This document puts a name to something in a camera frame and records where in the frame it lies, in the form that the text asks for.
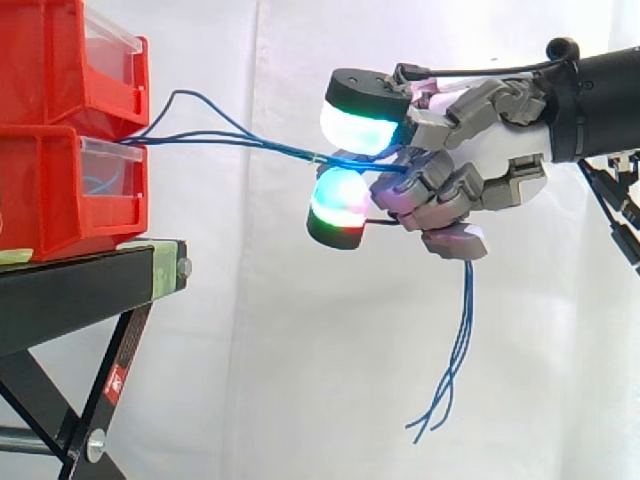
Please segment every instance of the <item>black metal stand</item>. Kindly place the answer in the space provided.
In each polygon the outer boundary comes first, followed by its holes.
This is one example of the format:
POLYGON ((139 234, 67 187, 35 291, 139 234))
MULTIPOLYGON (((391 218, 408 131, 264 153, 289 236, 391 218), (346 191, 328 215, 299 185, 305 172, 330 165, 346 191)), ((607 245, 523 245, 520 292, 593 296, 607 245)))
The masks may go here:
POLYGON ((186 253, 184 242, 139 241, 54 264, 0 267, 0 395, 31 429, 0 427, 0 451, 55 456, 59 480, 126 480, 106 453, 107 432, 152 302, 186 287, 186 253), (117 314, 78 416, 28 349, 117 314))

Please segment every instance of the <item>white fabric background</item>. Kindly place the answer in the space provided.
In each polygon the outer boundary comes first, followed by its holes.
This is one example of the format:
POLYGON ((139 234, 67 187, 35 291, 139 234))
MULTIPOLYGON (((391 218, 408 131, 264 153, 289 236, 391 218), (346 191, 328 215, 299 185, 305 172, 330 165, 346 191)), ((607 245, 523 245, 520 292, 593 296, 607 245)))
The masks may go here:
MULTIPOLYGON (((149 37, 156 111, 194 88, 257 133, 325 152, 336 67, 512 64, 558 35, 584 55, 640 40, 633 0, 92 3, 149 37)), ((184 100, 163 128, 202 126, 222 123, 184 100)), ((492 246, 474 338, 449 423, 418 446, 403 425, 445 368, 461 265, 397 229, 369 229, 352 253, 313 243, 313 183, 312 167, 273 154, 153 151, 150 233, 187 239, 194 275, 154 307, 110 432, 130 478, 640 478, 638 283, 572 167, 550 169, 531 204, 473 217, 492 246)), ((110 327, 36 351, 77 407, 110 327)), ((0 455, 2 478, 55 467, 0 455)))

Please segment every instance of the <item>green light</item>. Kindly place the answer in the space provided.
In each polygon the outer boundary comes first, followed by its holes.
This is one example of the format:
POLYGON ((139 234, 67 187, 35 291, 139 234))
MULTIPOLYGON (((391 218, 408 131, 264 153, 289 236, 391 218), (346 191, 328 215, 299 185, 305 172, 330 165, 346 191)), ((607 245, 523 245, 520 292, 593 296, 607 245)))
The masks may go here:
POLYGON ((367 218, 369 188, 353 170, 331 168, 320 175, 311 209, 323 222, 341 228, 360 228, 367 218))
POLYGON ((378 155, 391 144, 398 123, 352 115, 324 102, 320 126, 336 147, 360 155, 378 155))

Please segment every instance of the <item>red plastic drawer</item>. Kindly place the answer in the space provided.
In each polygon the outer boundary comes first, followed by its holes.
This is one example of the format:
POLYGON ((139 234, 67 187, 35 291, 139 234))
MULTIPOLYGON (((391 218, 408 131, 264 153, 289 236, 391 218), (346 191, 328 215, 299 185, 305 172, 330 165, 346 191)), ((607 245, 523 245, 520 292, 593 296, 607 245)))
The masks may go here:
POLYGON ((69 127, 0 128, 0 252, 48 261, 114 249, 148 225, 144 148, 69 127))
POLYGON ((0 125, 115 140, 149 123, 148 47, 82 0, 0 0, 0 125))

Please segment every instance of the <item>black sensor cap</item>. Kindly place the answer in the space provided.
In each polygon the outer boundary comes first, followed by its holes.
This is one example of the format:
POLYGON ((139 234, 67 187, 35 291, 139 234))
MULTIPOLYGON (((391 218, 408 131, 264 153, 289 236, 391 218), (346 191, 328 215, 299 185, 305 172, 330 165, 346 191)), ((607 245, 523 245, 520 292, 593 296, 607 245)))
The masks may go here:
POLYGON ((336 227, 322 221, 309 209, 307 231, 318 243, 338 250, 355 250, 360 246, 364 225, 362 227, 336 227))
POLYGON ((411 96, 393 90, 386 74, 370 70, 335 70, 325 99, 335 108, 352 115, 402 123, 411 96))

